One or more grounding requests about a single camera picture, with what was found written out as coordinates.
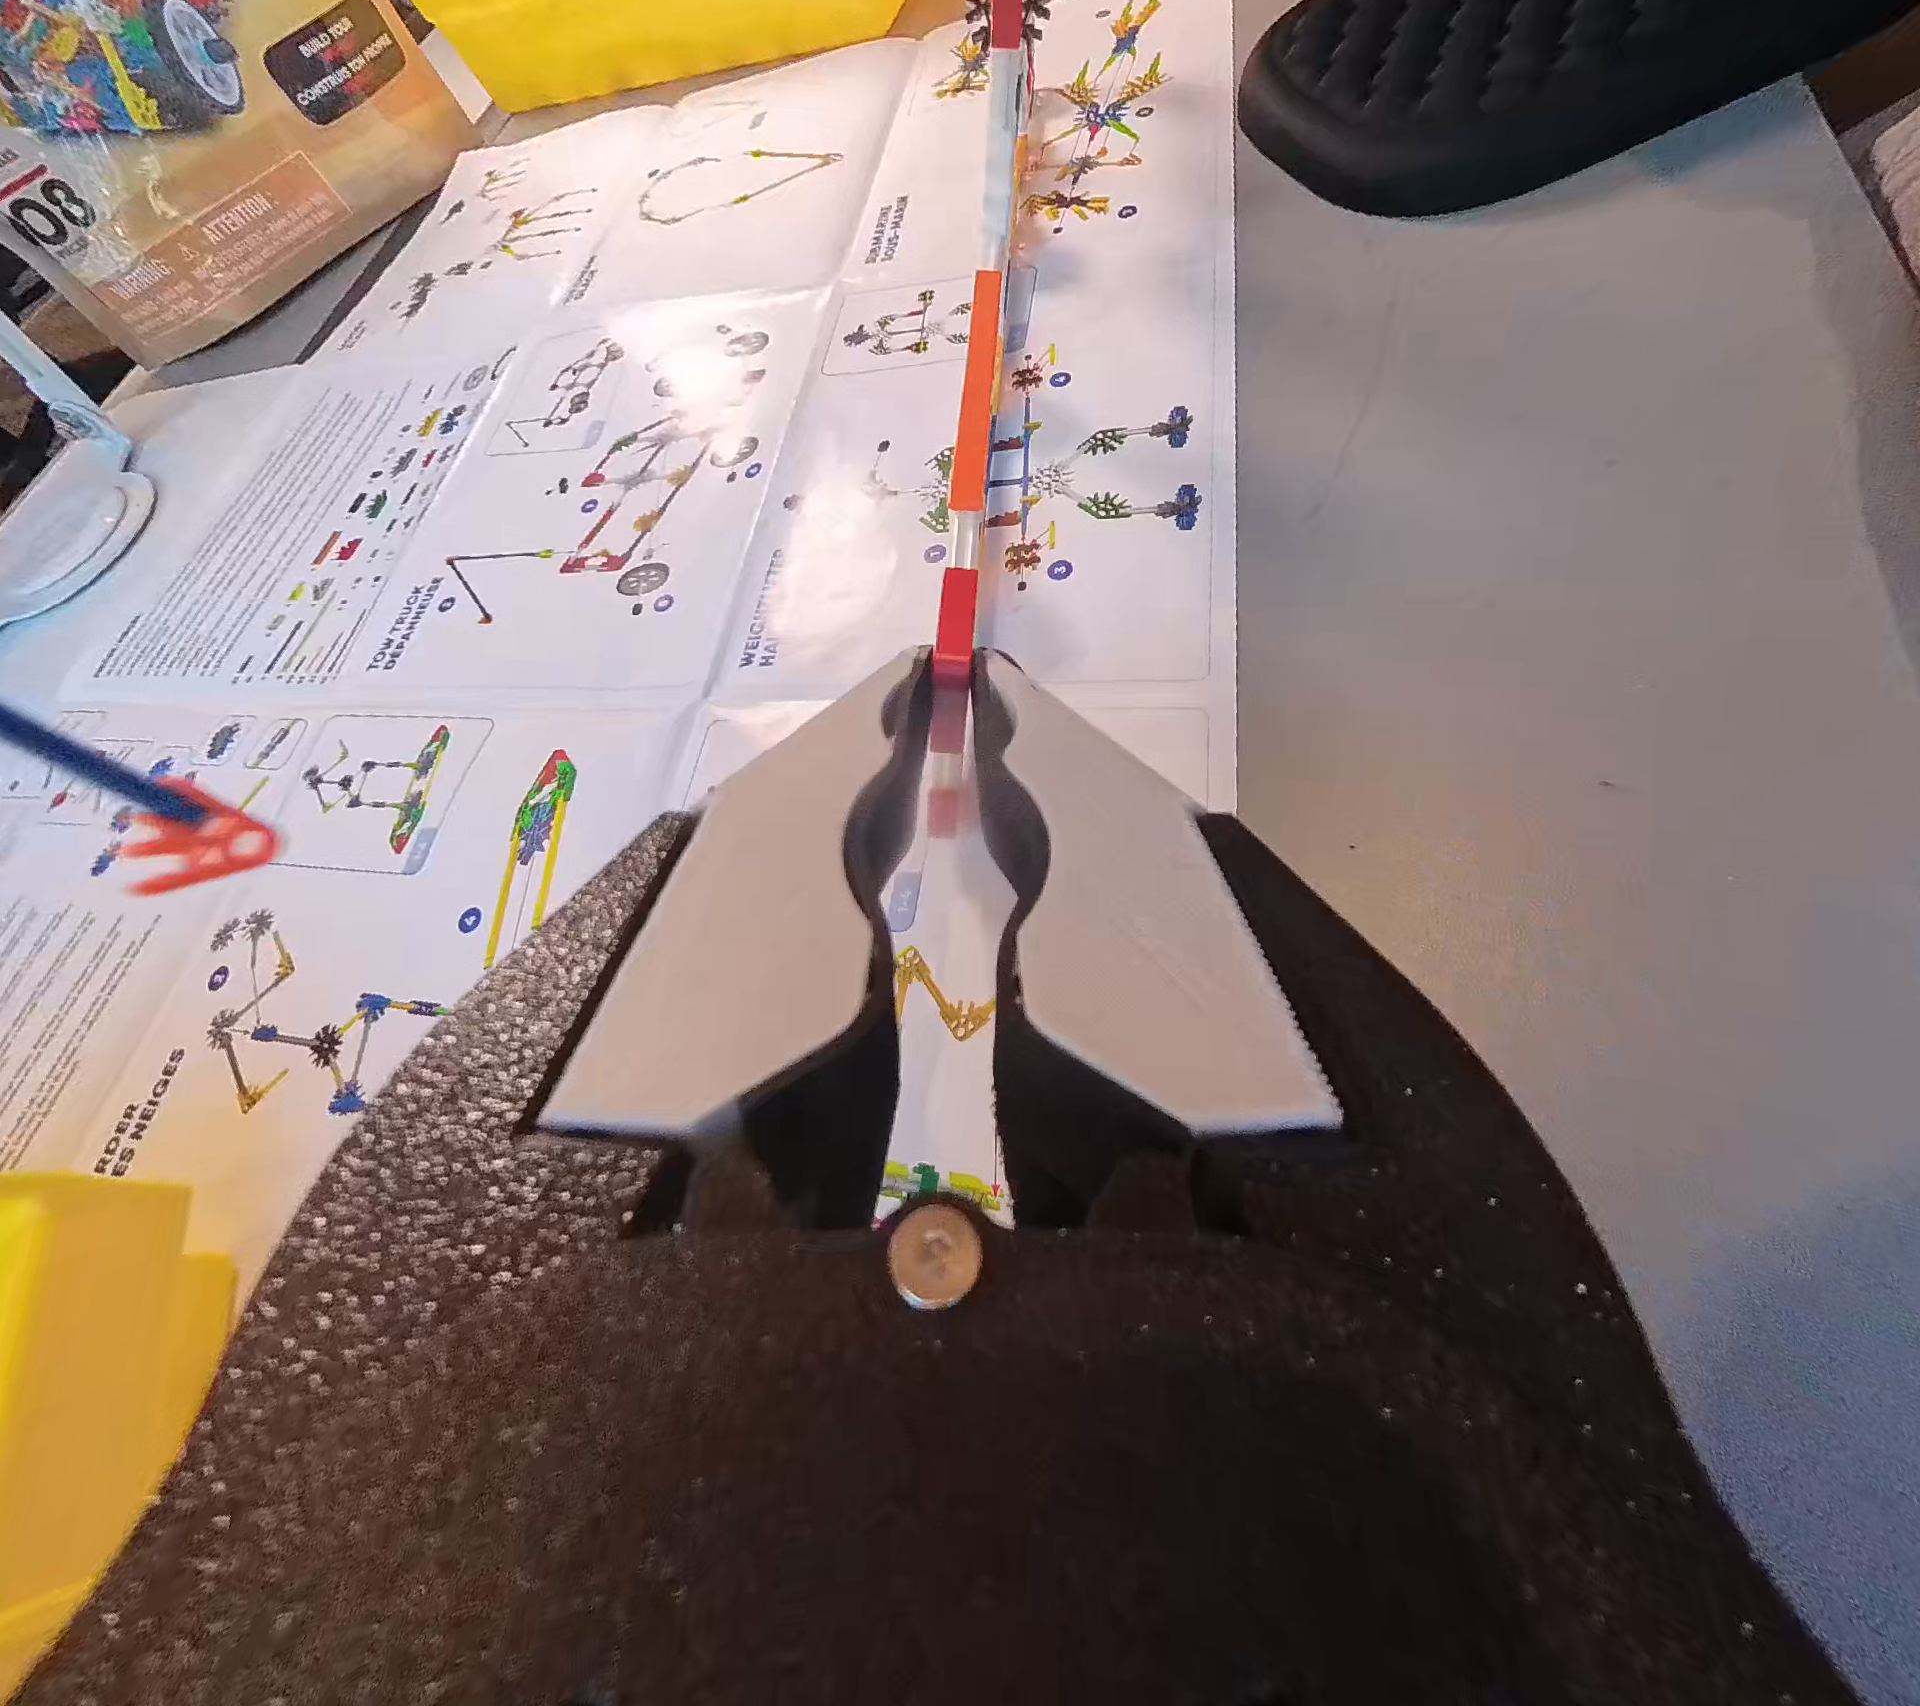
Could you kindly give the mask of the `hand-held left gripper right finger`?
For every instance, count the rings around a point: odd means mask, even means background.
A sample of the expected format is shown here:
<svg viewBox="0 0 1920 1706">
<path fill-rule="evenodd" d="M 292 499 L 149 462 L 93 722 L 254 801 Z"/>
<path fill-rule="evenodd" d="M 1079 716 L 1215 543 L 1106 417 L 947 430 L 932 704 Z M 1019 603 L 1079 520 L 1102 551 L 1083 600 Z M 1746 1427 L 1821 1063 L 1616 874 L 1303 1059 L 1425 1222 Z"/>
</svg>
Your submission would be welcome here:
<svg viewBox="0 0 1920 1706">
<path fill-rule="evenodd" d="M 1145 1159 L 1333 1140 L 1339 1098 L 1203 812 L 1010 659 L 972 661 L 979 835 L 1011 910 L 994 1121 L 1017 1222 L 1086 1222 Z"/>
</svg>

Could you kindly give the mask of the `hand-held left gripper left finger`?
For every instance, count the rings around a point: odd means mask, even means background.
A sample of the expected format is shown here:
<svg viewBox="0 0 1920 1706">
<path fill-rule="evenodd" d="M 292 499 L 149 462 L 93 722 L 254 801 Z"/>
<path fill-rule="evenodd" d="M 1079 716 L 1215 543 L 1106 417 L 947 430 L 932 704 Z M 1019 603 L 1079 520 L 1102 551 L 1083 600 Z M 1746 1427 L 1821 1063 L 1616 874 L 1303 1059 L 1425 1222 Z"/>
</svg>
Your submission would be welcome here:
<svg viewBox="0 0 1920 1706">
<path fill-rule="evenodd" d="M 898 1101 L 884 886 L 929 663 L 884 663 L 708 789 L 539 1089 L 535 1125 L 745 1159 L 776 1211 L 872 1211 Z"/>
</svg>

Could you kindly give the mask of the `small orange connector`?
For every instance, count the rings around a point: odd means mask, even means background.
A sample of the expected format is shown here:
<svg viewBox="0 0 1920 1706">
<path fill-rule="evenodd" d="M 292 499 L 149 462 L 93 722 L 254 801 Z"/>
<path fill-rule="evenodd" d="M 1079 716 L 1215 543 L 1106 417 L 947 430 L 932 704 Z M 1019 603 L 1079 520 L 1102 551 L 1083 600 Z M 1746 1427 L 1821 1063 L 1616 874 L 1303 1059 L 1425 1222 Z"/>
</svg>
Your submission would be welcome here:
<svg viewBox="0 0 1920 1706">
<path fill-rule="evenodd" d="M 281 835 L 242 807 L 196 789 L 157 789 L 157 804 L 131 804 L 119 871 L 136 900 L 261 870 L 281 857 Z"/>
</svg>

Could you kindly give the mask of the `colourful rod connector frame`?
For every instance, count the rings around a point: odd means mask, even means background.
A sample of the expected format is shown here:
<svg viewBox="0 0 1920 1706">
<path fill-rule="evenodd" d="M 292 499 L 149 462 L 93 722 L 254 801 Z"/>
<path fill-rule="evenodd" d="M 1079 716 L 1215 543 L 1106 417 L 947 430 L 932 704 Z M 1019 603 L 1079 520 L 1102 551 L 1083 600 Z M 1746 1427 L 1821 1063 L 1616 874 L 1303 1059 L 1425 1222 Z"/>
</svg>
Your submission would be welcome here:
<svg viewBox="0 0 1920 1706">
<path fill-rule="evenodd" d="M 986 0 L 983 253 L 972 276 L 972 326 L 952 442 L 943 466 L 945 492 L 932 516 L 932 535 L 938 543 L 938 603 L 929 672 L 936 701 L 949 707 L 960 707 L 972 692 L 986 484 L 1011 310 L 1011 236 L 1034 107 L 1034 36 L 1029 0 Z"/>
</svg>

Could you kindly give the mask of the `blue plastic rod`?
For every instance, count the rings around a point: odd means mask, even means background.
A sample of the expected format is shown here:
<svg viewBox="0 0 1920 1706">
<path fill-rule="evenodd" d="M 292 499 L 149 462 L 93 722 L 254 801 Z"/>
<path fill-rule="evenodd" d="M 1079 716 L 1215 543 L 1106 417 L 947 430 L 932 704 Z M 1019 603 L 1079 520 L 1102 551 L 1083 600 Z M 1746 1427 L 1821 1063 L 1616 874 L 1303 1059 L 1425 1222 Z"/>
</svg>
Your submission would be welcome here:
<svg viewBox="0 0 1920 1706">
<path fill-rule="evenodd" d="M 73 734 L 62 734 L 27 713 L 3 704 L 3 743 L 31 757 L 35 761 L 89 784 L 109 796 L 177 827 L 204 821 L 204 801 L 194 790 L 174 790 L 161 780 L 101 757 Z"/>
</svg>

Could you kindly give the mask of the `white building instruction sheet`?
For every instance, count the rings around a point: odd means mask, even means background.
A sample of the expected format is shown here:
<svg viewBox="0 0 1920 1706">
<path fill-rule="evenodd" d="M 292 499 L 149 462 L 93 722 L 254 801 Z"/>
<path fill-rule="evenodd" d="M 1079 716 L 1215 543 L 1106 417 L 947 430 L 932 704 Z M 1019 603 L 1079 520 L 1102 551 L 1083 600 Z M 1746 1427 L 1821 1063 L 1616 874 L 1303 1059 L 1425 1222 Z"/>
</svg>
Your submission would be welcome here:
<svg viewBox="0 0 1920 1706">
<path fill-rule="evenodd" d="M 1234 0 L 1034 55 L 979 637 L 1234 796 Z M 3 759 L 3 1172 L 184 1186 L 251 1282 L 429 1033 L 659 812 L 934 641 L 988 48 L 880 39 L 466 155 L 304 367 L 177 394 L 150 535 L 3 661 L 281 835 L 131 893 Z"/>
</svg>

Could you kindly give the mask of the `cardboard toy set box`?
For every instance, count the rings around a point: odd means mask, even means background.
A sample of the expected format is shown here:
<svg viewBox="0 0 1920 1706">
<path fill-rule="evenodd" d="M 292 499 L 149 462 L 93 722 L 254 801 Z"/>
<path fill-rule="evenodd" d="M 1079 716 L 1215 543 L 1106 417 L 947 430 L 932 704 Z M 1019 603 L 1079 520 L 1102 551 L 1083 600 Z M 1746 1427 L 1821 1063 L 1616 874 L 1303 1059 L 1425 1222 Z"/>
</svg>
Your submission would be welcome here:
<svg viewBox="0 0 1920 1706">
<path fill-rule="evenodd" d="M 3 246 L 149 371 L 433 195 L 470 137 L 390 0 L 3 0 Z"/>
</svg>

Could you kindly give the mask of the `black chair seat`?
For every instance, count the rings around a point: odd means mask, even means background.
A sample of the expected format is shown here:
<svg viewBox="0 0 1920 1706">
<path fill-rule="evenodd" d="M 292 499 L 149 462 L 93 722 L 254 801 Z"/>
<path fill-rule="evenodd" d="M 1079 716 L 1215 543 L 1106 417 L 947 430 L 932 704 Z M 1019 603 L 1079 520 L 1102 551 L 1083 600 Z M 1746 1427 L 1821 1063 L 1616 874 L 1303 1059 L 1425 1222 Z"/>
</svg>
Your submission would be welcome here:
<svg viewBox="0 0 1920 1706">
<path fill-rule="evenodd" d="M 1300 0 L 1246 55 L 1235 126 L 1321 199 L 1497 205 L 1846 55 L 1917 0 Z"/>
</svg>

